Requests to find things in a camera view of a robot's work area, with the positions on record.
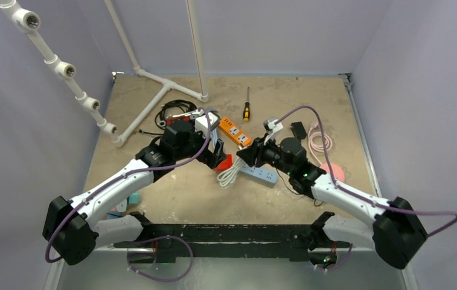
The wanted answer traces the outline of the red cube socket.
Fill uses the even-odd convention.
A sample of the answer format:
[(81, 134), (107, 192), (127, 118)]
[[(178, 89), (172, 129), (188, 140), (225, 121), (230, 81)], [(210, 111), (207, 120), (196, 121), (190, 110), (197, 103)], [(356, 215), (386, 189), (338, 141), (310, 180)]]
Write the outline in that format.
[(214, 170), (216, 172), (222, 172), (229, 169), (233, 165), (232, 155), (228, 153), (226, 159), (223, 160)]

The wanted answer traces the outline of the light blue power strip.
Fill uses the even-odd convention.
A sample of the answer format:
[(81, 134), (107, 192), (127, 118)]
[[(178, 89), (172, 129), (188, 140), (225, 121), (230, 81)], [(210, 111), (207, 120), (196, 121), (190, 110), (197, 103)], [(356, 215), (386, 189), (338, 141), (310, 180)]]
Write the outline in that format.
[(278, 179), (278, 175), (275, 172), (264, 167), (244, 166), (241, 168), (240, 172), (269, 185), (275, 185)]

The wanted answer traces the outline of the orange power strip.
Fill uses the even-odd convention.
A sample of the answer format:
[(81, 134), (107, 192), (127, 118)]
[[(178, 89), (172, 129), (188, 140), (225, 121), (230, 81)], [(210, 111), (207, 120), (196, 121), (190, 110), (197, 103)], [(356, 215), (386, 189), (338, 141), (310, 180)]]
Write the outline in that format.
[(252, 142), (252, 138), (248, 134), (243, 132), (233, 121), (226, 117), (220, 119), (218, 128), (238, 146), (246, 147)]

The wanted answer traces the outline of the black power adapter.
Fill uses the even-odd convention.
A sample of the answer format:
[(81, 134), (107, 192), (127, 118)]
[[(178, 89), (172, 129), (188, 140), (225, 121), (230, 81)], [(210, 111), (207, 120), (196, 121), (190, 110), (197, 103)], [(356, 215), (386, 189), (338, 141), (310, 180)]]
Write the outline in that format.
[(294, 138), (298, 140), (304, 140), (307, 138), (307, 132), (301, 121), (292, 122), (290, 124), (290, 129), (292, 131)]

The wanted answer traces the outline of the teal small block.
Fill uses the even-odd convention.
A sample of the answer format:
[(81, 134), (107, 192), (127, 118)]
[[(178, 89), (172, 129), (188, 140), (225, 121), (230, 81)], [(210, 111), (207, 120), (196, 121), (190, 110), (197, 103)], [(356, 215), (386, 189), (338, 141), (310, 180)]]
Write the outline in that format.
[(127, 198), (127, 203), (129, 205), (137, 205), (139, 204), (139, 193), (132, 193), (128, 198)]

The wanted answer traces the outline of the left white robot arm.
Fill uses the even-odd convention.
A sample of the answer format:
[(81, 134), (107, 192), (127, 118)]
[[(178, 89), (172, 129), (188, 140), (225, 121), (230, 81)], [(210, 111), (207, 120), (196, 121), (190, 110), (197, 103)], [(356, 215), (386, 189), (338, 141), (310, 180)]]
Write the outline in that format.
[(111, 220), (104, 216), (177, 167), (197, 160), (214, 169), (225, 160), (222, 140), (216, 142), (213, 151), (208, 149), (211, 132), (219, 125), (219, 120), (211, 120), (211, 116), (172, 122), (163, 135), (101, 184), (71, 199), (58, 196), (52, 200), (42, 233), (48, 242), (45, 260), (54, 263), (64, 259), (76, 265), (93, 250), (110, 244), (133, 242), (137, 247), (147, 246), (152, 241), (152, 230), (142, 224), (141, 215)]

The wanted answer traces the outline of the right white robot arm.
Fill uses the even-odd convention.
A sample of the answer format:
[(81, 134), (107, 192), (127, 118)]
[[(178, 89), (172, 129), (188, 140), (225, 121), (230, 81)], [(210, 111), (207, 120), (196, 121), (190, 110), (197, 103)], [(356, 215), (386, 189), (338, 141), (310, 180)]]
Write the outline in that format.
[(297, 193), (353, 216), (347, 220), (329, 213), (315, 222), (311, 237), (317, 245), (348, 242), (372, 249), (388, 265), (404, 269), (428, 238), (407, 200), (379, 198), (333, 179), (308, 160), (306, 150), (295, 138), (285, 138), (280, 144), (256, 138), (237, 156), (251, 167), (272, 166), (289, 177)]

